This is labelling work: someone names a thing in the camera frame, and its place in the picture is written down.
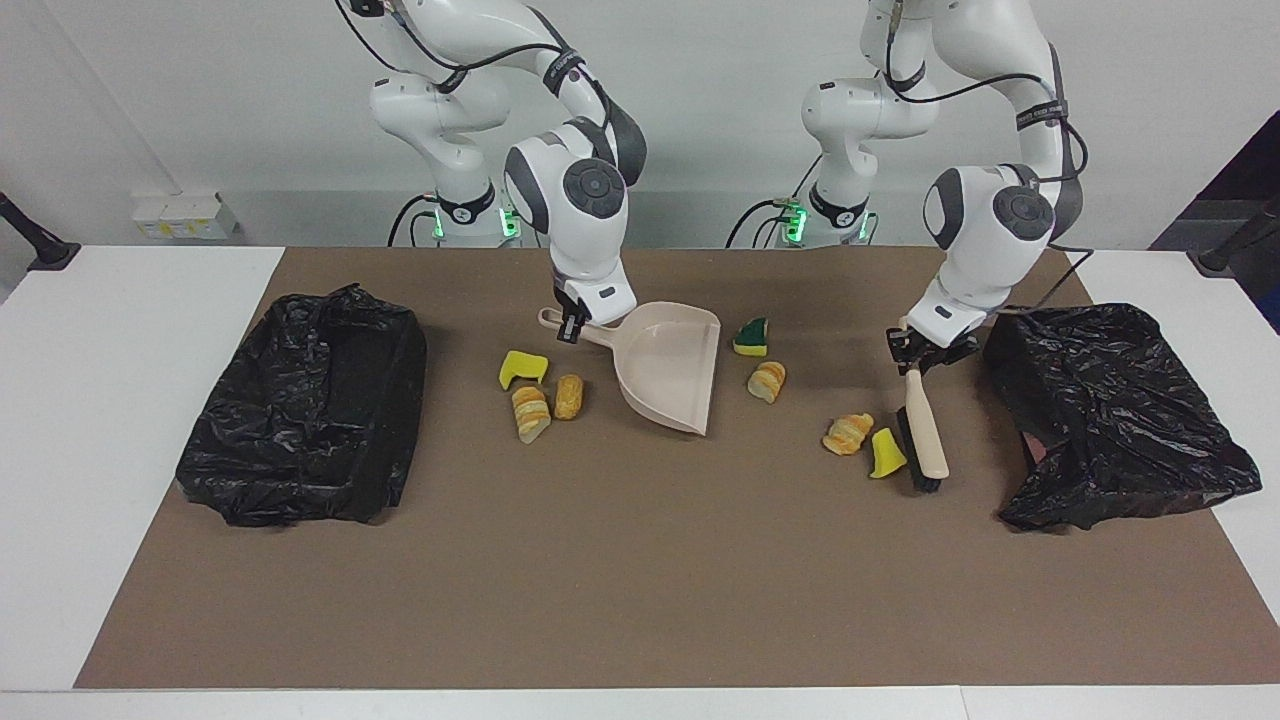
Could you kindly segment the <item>brown table mat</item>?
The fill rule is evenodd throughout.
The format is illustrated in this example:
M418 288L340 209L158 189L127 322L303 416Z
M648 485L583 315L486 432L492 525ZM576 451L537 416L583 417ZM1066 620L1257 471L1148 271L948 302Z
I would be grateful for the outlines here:
M604 348L538 324L532 250L292 249L262 302L357 283L429 338L421 437L374 524L228 527L170 489L79 688L1229 685L1280 683L1280 626L1210 511L1016 533L1021 439L979 359L927 377L952 474L914 495L829 421L887 425L884 328L932 249L637 251L644 301L771 319L788 379L750 397L722 348L707 436L640 418ZM498 374L508 350L550 366ZM556 382L585 383L557 420ZM511 395L552 414L520 441Z

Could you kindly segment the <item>notched yellow green sponge piece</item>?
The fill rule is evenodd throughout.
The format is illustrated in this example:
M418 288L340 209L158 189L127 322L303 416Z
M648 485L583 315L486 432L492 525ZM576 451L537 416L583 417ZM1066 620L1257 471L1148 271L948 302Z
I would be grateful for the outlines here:
M500 364L498 382L503 391L509 389L516 380L531 380L540 384L544 382L549 366L549 359L543 355L508 350Z

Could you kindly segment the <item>beige plastic dustpan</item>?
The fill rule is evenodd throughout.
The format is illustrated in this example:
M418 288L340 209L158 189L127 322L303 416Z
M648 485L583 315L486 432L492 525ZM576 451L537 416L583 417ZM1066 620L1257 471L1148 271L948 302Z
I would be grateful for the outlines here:
M616 327L585 325L580 337L612 351L627 405L675 430L705 436L721 346L721 319L675 302L635 307Z

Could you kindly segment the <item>black stand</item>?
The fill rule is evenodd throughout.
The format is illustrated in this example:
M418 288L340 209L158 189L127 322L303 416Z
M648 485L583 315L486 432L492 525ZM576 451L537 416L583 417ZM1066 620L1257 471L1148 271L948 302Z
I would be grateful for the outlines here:
M1230 277L1231 260L1247 250L1280 233L1280 192L1263 202L1260 210L1224 241L1189 258L1203 277Z
M68 242L27 217L6 193L0 192L0 218L5 220L35 250L29 272L59 272L65 269L82 245Z

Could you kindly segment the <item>beige hand brush black bristles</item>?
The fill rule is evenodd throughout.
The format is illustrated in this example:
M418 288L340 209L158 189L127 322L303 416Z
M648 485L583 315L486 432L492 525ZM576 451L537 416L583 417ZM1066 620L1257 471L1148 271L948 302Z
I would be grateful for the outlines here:
M901 316L896 328L909 328L908 319ZM932 495L950 478L950 465L934 410L925 392L922 368L914 366L902 375L904 405L899 413L899 424L906 445L914 488L919 493Z

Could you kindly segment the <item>white wall socket box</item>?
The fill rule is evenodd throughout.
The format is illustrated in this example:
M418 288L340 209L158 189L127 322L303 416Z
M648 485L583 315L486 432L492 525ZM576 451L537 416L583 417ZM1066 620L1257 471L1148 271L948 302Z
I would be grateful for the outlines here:
M137 197L131 219L147 240L229 241L241 228L218 192Z

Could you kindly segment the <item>black trash bag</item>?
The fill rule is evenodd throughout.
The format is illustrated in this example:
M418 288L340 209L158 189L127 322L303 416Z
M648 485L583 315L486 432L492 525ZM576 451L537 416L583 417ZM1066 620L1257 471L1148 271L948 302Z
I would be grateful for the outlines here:
M232 527L370 523L403 497L428 360L416 314L357 284L282 296L218 378L175 483Z
M1130 304L1005 313L983 359L1044 451L1000 511L1016 530L1194 512L1263 487L1160 323Z

